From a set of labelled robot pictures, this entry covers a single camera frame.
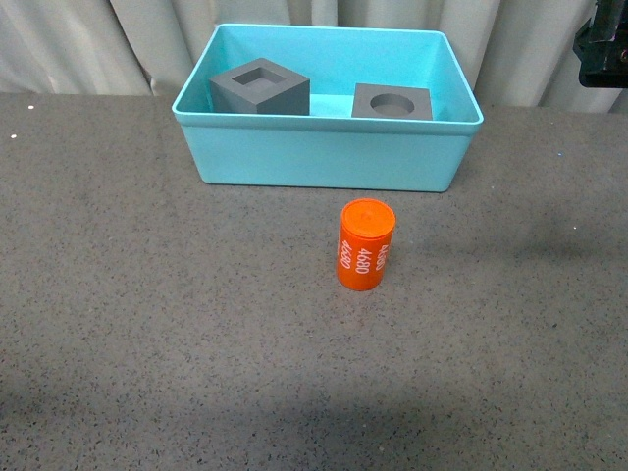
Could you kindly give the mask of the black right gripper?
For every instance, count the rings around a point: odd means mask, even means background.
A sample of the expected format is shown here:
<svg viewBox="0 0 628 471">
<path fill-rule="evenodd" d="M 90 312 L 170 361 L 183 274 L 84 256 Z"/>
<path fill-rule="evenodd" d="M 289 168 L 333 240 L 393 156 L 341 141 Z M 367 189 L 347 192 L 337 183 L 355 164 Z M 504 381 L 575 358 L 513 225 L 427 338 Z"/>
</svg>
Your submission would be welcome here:
<svg viewBox="0 0 628 471">
<path fill-rule="evenodd" d="M 578 79 L 588 88 L 627 88 L 627 2 L 600 0 L 576 32 L 573 51 Z"/>
</svg>

